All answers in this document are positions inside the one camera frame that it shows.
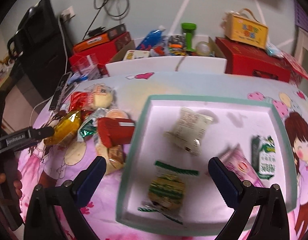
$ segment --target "table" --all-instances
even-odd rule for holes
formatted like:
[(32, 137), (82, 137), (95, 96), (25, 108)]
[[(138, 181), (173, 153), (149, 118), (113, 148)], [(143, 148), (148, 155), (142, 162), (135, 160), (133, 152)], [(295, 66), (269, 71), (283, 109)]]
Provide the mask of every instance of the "table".
[[(115, 76), (81, 83), (76, 91), (84, 91), (95, 83), (105, 83), (114, 88), (116, 104), (119, 109), (126, 111), (133, 120), (137, 120), (147, 97), (151, 94), (190, 94), (210, 95), (218, 97), (244, 98), (263, 100), (273, 103), (285, 122), (292, 112), (298, 113), (308, 125), (308, 98), (288, 83), (238, 75), (227, 74), (195, 74), (181, 72), (140, 73), (132, 76)], [(49, 118), (47, 104), (35, 121), (34, 127), (39, 128)], [(308, 134), (302, 134), (300, 141), (308, 142)], [(58, 146), (53, 147), (43, 158), (44, 147), (41, 142), (37, 149), (23, 150), (19, 159), (19, 170), (23, 178), (23, 196), (20, 199), (22, 217), (26, 219), (27, 207), (35, 185), (40, 182), (46, 185), (61, 185), (67, 179), (74, 179), (78, 173), (86, 169), (94, 160), (96, 151), (93, 141), (86, 142), (86, 152), (83, 159), (73, 166), (64, 163), (65, 150)], [(292, 149), (297, 147), (292, 142)], [(299, 171), (297, 207), (288, 214), (291, 239), (298, 239), (308, 228), (308, 161), (300, 154), (295, 155), (295, 163)], [(43, 171), (52, 179), (46, 180), (41, 174)], [(128, 228), (115, 221), (115, 206), (121, 171), (105, 176), (96, 189), (90, 203), (81, 208), (87, 222), (103, 240), (137, 240), (137, 239), (214, 239), (207, 237), (179, 237), (161, 236)], [(75, 239), (62, 210), (56, 207), (56, 213), (69, 239)]]

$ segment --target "electrical outlet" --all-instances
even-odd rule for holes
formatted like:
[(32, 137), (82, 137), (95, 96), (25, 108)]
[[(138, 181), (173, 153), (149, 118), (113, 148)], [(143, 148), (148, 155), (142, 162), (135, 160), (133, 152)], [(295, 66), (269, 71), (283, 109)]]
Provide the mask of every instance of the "electrical outlet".
[(64, 22), (73, 18), (75, 16), (73, 6), (70, 6), (66, 10), (62, 11), (61, 16), (62, 16)]

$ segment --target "tray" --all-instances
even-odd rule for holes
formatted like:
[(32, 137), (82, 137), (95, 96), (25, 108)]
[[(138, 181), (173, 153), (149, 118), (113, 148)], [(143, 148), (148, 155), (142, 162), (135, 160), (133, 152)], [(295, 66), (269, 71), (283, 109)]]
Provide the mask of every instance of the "tray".
[[(201, 155), (194, 156), (173, 145), (164, 136), (180, 116), (184, 106), (214, 117), (201, 141)], [(296, 207), (296, 171), (292, 149), (278, 112), (272, 104), (245, 99), (187, 95), (152, 95), (148, 98), (137, 124), (118, 193), (116, 220), (139, 230), (178, 236), (217, 235), (233, 213), (212, 179), (205, 173), (210, 158), (219, 156), (240, 143), (251, 162), (253, 135), (272, 136), (276, 148), (276, 174), (262, 180), (266, 187), (277, 183), (288, 212)], [(155, 178), (154, 163), (168, 164), (200, 172), (187, 185), (183, 200), (184, 225), (168, 220), (157, 212), (140, 212), (150, 182)], [(245, 229), (250, 229), (250, 218)]]

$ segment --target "green toy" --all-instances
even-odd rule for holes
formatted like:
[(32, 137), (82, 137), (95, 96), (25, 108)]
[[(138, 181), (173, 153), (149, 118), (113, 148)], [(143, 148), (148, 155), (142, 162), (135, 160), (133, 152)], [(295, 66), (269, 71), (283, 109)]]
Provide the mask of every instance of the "green toy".
[(195, 49), (192, 49), (192, 38), (194, 30), (196, 30), (195, 23), (182, 23), (181, 27), (183, 31), (186, 33), (186, 50), (195, 52)]

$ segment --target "pink snack package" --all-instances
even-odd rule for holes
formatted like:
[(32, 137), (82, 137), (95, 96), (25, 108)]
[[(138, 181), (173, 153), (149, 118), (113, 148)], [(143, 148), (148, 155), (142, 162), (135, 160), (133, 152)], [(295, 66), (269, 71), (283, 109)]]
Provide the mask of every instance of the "pink snack package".
[(243, 180), (249, 180), (255, 187), (265, 187), (261, 182), (251, 164), (247, 161), (241, 146), (238, 144), (231, 154), (226, 153), (226, 158), (220, 158), (224, 166), (233, 171), (238, 178)]

